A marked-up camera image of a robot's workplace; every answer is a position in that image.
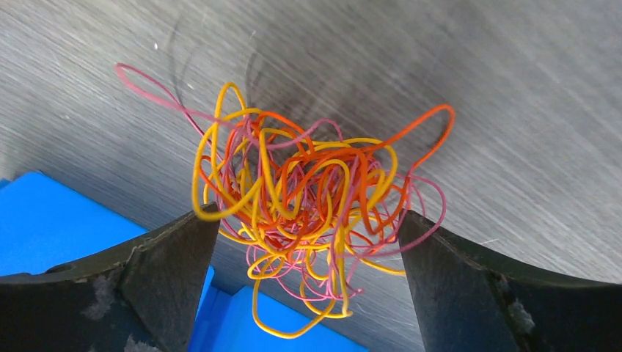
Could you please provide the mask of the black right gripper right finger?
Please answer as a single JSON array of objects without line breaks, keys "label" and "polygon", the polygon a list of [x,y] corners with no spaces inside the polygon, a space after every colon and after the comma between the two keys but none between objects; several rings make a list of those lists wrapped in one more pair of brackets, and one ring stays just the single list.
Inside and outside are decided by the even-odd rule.
[{"label": "black right gripper right finger", "polygon": [[559,274],[420,214],[398,232],[427,351],[619,351],[621,286]]}]

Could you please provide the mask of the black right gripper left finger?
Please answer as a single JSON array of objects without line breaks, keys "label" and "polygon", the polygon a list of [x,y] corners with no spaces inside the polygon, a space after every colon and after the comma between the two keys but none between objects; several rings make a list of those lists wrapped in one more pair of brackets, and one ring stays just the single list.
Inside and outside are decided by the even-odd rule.
[{"label": "black right gripper left finger", "polygon": [[186,351],[219,233],[187,213],[42,274],[1,278],[3,351]]}]

